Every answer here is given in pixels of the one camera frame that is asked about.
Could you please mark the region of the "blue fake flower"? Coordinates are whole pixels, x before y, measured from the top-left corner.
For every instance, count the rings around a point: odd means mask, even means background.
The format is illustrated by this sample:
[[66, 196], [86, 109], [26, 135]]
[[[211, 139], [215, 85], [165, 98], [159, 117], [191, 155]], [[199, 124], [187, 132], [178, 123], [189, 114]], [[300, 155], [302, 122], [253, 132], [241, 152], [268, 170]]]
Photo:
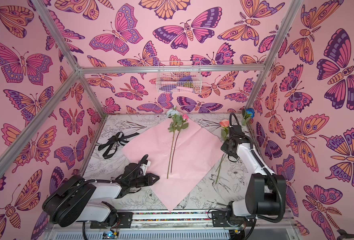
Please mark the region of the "blue fake flower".
[[242, 125], [251, 125], [254, 121], [255, 110], [253, 108], [243, 109], [243, 118], [242, 118]]

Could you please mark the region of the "pink purple wrapping paper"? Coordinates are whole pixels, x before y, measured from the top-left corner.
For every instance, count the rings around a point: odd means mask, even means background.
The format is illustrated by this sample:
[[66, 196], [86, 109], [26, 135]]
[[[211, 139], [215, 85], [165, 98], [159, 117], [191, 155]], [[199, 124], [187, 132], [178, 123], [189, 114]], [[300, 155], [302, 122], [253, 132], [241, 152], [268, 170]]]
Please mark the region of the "pink purple wrapping paper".
[[126, 144], [122, 152], [137, 163], [147, 155], [148, 171], [160, 177], [150, 188], [172, 211], [221, 159], [222, 142], [192, 120], [180, 132], [168, 131], [171, 119], [151, 127]]

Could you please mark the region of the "black ribbon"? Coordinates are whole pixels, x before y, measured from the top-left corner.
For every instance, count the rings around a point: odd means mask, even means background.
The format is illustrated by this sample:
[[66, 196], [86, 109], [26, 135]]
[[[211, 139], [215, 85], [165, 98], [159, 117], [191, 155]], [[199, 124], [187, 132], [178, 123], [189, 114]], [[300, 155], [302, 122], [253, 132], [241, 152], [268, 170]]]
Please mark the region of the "black ribbon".
[[110, 137], [106, 143], [100, 144], [98, 146], [98, 150], [99, 151], [105, 150], [105, 152], [102, 154], [103, 158], [105, 160], [110, 159], [117, 152], [119, 145], [125, 146], [127, 143], [129, 143], [131, 138], [134, 138], [138, 135], [139, 133], [125, 135], [123, 132], [118, 132], [112, 137]]

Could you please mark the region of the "small magenta fake flower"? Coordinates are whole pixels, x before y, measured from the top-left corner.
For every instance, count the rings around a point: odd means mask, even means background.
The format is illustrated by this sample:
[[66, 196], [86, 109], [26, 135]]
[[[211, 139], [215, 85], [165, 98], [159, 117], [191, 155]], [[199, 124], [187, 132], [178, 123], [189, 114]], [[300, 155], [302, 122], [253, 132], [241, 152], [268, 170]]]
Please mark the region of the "small magenta fake flower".
[[170, 173], [172, 173], [172, 169], [173, 169], [173, 158], [174, 158], [174, 153], [175, 153], [175, 150], [176, 150], [176, 144], [177, 144], [177, 141], [178, 141], [178, 138], [180, 136], [180, 133], [182, 130], [185, 130], [189, 127], [189, 123], [188, 123], [188, 120], [189, 120], [189, 117], [188, 115], [184, 114], [184, 115], [181, 115], [181, 118], [180, 118], [180, 123], [179, 123], [179, 129], [178, 129], [178, 133], [174, 139], [174, 146], [173, 146], [173, 151], [172, 151], [172, 160], [171, 160], [171, 167], [170, 167]]

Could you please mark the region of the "pink fake rose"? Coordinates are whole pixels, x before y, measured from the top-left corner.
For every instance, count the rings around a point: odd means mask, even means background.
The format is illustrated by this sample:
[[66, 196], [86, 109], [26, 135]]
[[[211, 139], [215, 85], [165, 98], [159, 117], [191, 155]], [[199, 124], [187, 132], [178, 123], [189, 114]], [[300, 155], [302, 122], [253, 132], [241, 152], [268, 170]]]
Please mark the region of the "pink fake rose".
[[[229, 139], [229, 131], [230, 131], [230, 121], [229, 120], [222, 120], [220, 122], [220, 125], [221, 125], [221, 138], [222, 138], [222, 142], [224, 143], [226, 140]], [[221, 169], [222, 169], [222, 163], [225, 159], [225, 156], [226, 154], [223, 153], [222, 155], [222, 158], [220, 160], [220, 163], [219, 163], [219, 166], [217, 167], [216, 169], [216, 173], [217, 173], [217, 178], [216, 178], [216, 181], [215, 181], [215, 184], [217, 185], [218, 184], [218, 181], [219, 181], [219, 178], [220, 178], [220, 172], [221, 172]]]

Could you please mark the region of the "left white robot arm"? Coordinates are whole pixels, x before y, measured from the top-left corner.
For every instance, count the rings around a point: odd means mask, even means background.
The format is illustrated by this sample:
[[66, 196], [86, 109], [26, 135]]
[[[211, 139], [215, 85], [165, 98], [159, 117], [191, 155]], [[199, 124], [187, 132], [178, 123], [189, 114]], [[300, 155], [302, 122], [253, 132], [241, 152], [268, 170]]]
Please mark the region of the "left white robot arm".
[[130, 163], [123, 174], [111, 180], [86, 180], [80, 175], [71, 177], [50, 194], [42, 205], [49, 222], [68, 227], [75, 222], [97, 222], [107, 227], [119, 223], [118, 210], [108, 200], [121, 199], [157, 183], [159, 176], [147, 172], [150, 166], [144, 155], [138, 163]]

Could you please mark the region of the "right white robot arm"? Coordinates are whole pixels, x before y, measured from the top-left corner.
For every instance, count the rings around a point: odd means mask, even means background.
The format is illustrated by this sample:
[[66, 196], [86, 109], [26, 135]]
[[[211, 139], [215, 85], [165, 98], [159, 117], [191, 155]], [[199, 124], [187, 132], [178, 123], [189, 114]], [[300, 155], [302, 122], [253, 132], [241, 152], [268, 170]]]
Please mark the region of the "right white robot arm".
[[221, 150], [230, 162], [243, 163], [251, 173], [244, 198], [227, 205], [224, 215], [231, 226], [239, 226], [239, 221], [252, 220], [255, 223], [257, 219], [278, 223], [286, 210], [285, 178], [266, 165], [245, 129], [252, 116], [252, 112], [247, 111], [239, 121], [235, 113], [230, 113], [229, 125], [224, 127]]

